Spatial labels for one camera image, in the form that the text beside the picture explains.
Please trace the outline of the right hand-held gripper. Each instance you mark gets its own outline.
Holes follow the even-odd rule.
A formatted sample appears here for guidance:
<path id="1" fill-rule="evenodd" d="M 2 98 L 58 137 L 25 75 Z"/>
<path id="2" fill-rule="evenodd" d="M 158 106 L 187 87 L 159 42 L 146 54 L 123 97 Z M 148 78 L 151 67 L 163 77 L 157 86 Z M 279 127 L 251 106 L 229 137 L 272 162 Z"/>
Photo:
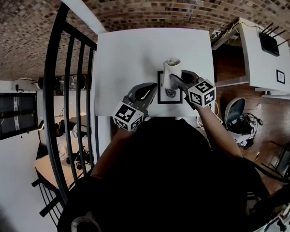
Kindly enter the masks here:
<path id="1" fill-rule="evenodd" d="M 214 84 L 191 71 L 182 70 L 180 78 L 171 74 L 170 88 L 179 88 L 183 91 L 186 95 L 185 100 L 192 109 L 207 106 L 211 108 L 216 101 Z"/>

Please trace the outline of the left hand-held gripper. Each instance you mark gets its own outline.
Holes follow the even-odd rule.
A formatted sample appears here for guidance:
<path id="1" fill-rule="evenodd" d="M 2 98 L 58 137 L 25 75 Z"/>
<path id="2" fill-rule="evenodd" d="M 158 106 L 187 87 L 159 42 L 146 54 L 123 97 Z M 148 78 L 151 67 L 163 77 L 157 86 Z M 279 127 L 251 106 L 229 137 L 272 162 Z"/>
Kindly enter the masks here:
<path id="1" fill-rule="evenodd" d="M 118 103 L 113 113 L 114 123 L 126 131 L 135 131 L 148 116 L 148 107 L 157 94 L 157 86 L 157 83 L 134 86 Z"/>

